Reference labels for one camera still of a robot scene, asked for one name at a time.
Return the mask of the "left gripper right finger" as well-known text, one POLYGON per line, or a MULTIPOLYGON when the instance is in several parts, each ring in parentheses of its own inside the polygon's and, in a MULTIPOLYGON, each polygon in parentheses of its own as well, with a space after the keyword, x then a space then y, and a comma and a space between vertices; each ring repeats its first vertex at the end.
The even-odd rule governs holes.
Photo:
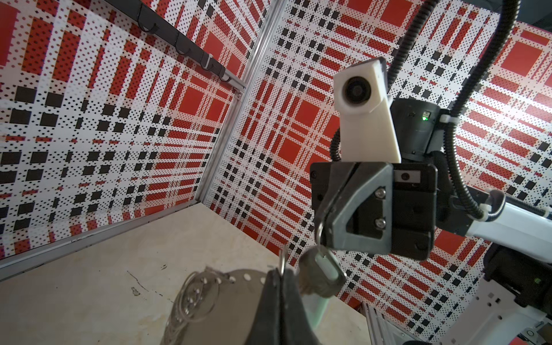
POLYGON ((285 270, 281 277, 280 343, 320 344, 308 322, 292 270, 285 270))

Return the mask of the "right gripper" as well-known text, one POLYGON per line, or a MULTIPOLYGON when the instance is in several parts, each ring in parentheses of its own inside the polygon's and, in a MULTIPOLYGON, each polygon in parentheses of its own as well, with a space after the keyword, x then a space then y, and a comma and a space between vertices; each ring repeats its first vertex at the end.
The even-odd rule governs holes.
POLYGON ((437 169, 425 163, 315 162, 315 232, 333 250, 424 261, 434 247, 437 169))

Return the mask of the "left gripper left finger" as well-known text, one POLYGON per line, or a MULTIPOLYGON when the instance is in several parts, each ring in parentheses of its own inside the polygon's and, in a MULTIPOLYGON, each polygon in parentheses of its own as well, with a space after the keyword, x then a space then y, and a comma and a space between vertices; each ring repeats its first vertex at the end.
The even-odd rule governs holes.
POLYGON ((245 344, 280 344, 281 293, 280 273, 270 270, 245 344))

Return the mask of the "mint green key tag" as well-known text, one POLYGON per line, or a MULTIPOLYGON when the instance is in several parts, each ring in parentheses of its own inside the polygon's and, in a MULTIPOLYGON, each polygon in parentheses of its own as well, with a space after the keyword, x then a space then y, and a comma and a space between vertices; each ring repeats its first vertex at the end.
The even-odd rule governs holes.
POLYGON ((303 295, 301 297, 307 320, 313 331, 321 323, 330 298, 324 298, 317 294, 303 295))

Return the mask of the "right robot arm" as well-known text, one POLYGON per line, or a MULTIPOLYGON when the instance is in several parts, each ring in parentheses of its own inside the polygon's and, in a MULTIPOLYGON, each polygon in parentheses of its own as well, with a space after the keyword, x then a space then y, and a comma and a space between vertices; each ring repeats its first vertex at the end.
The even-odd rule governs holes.
POLYGON ((316 244, 299 260, 298 289, 337 294, 346 273, 334 252, 427 260, 435 230, 491 242, 484 276, 442 344, 508 344, 551 320, 551 209, 500 190, 468 187, 455 137, 461 112, 513 30, 519 1, 505 1, 490 44, 451 109, 393 98, 390 89, 436 7, 422 3, 391 63, 374 58, 333 80, 339 129, 329 162, 311 166, 316 244))

